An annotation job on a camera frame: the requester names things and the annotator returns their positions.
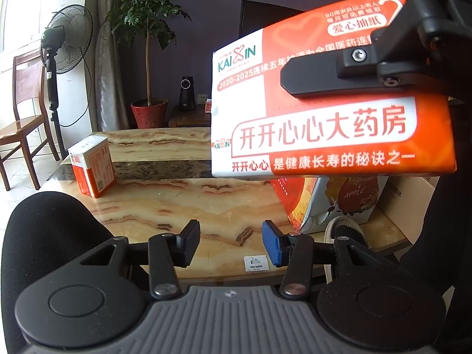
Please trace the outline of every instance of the blue gripper pad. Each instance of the blue gripper pad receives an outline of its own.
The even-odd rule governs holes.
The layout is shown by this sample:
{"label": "blue gripper pad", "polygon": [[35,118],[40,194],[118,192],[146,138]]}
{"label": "blue gripper pad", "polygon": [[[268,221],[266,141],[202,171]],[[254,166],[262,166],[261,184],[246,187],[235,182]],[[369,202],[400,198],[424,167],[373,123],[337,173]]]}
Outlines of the blue gripper pad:
{"label": "blue gripper pad", "polygon": [[286,235],[271,220],[265,220],[262,228],[263,243],[272,264],[280,268],[287,266],[292,246]]}

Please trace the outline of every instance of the kaixin logo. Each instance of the kaixin logo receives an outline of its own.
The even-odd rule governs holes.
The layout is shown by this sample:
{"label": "kaixin logo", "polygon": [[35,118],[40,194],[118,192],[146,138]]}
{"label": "kaixin logo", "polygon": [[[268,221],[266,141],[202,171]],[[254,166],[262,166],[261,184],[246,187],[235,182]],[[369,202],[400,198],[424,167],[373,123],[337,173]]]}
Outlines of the kaixin logo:
{"label": "kaixin logo", "polygon": [[230,140],[225,140],[222,138],[221,140],[216,140],[215,141],[215,149],[221,149],[224,147],[229,147],[230,146]]}
{"label": "kaixin logo", "polygon": [[238,62],[247,60],[251,55],[256,55],[256,46],[252,48],[245,47],[246,45],[241,45],[240,47],[234,48],[233,53],[230,57],[226,58],[224,61],[218,63],[218,72],[225,70],[225,68],[232,65],[236,65]]}

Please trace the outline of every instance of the wooden chair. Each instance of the wooden chair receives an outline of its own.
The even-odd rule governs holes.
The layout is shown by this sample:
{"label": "wooden chair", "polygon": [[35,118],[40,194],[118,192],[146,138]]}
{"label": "wooden chair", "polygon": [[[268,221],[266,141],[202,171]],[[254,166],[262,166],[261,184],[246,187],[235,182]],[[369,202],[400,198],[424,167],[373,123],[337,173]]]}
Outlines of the wooden chair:
{"label": "wooden chair", "polygon": [[[36,190],[40,188],[40,185],[32,158],[48,143],[54,158],[56,161],[59,161],[59,155],[54,146],[53,135],[49,127],[48,113],[44,106],[44,72],[45,68],[38,50],[13,58],[13,113],[15,114],[16,121],[0,129],[0,146],[13,142],[19,142],[20,144],[5,157],[0,158],[0,173],[6,190],[10,190],[10,184],[3,163],[20,148],[23,150],[23,155]],[[36,98],[39,99],[41,114],[20,119],[17,105],[28,99]],[[41,124],[44,124],[47,138],[30,153],[27,135],[36,128],[39,128]]]}

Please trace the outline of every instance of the red flower pot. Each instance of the red flower pot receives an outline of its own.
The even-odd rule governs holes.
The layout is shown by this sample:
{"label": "red flower pot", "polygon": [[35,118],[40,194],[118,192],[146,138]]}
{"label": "red flower pot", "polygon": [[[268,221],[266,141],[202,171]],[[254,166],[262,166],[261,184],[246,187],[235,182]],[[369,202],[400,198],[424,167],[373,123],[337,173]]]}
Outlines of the red flower pot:
{"label": "red flower pot", "polygon": [[163,128],[166,119],[166,99],[153,99],[152,105],[147,105],[147,99],[141,99],[131,104],[131,110],[139,129]]}

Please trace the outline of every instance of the purple wall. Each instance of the purple wall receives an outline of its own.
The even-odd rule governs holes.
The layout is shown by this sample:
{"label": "purple wall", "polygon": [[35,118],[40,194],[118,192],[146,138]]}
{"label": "purple wall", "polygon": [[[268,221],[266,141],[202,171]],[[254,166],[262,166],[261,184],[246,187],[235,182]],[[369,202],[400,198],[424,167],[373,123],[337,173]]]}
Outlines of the purple wall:
{"label": "purple wall", "polygon": [[[339,0],[254,0],[307,11]],[[152,92],[155,98],[169,100],[168,113],[178,104],[180,79],[193,75],[195,96],[211,94],[212,52],[238,37],[241,0],[183,0],[182,6],[193,22],[181,17],[168,24],[176,33],[177,45],[164,51],[157,40],[152,42],[150,65]],[[121,70],[127,103],[146,97],[145,42],[136,39],[133,47],[120,45]],[[129,112],[131,122],[135,122]]]}

